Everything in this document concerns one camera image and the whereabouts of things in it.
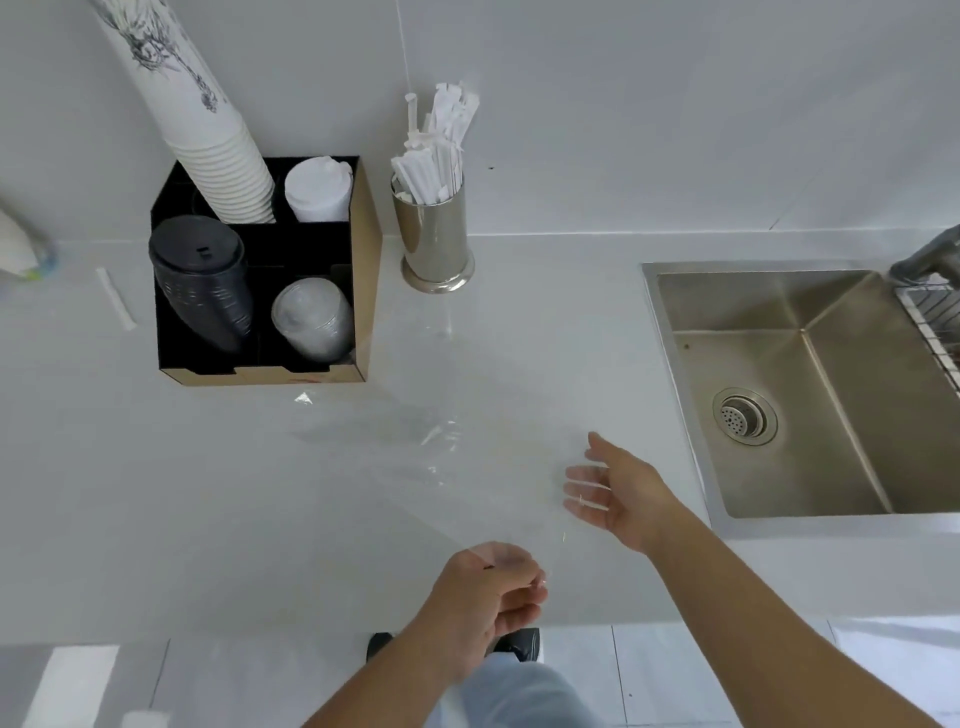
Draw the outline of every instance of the shoe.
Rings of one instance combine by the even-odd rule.
[[[537,627],[518,629],[501,637],[494,652],[512,652],[522,663],[534,663],[540,656],[540,630]]]
[[[373,659],[374,655],[390,643],[394,636],[389,632],[377,632],[367,643],[367,662]]]

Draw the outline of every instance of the metal utensil holder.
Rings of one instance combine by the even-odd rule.
[[[423,293],[449,293],[473,275],[467,245],[464,186],[436,205],[411,205],[394,190],[394,210],[403,238],[403,279]]]

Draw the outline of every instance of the faucet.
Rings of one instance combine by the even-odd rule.
[[[890,278],[903,285],[921,285],[939,273],[960,290],[960,225],[945,230],[908,258],[890,267]]]

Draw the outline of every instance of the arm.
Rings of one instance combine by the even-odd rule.
[[[303,728],[420,728],[490,643],[540,616],[543,571],[529,553],[483,544],[453,555],[417,616]]]
[[[595,433],[589,444],[607,467],[568,469],[580,482],[564,506],[650,558],[746,728],[937,725],[811,629],[651,465]]]

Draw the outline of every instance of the left hand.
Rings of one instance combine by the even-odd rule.
[[[489,543],[455,553],[406,632],[436,648],[451,680],[464,680],[495,639],[527,626],[546,600],[544,573],[519,546]]]

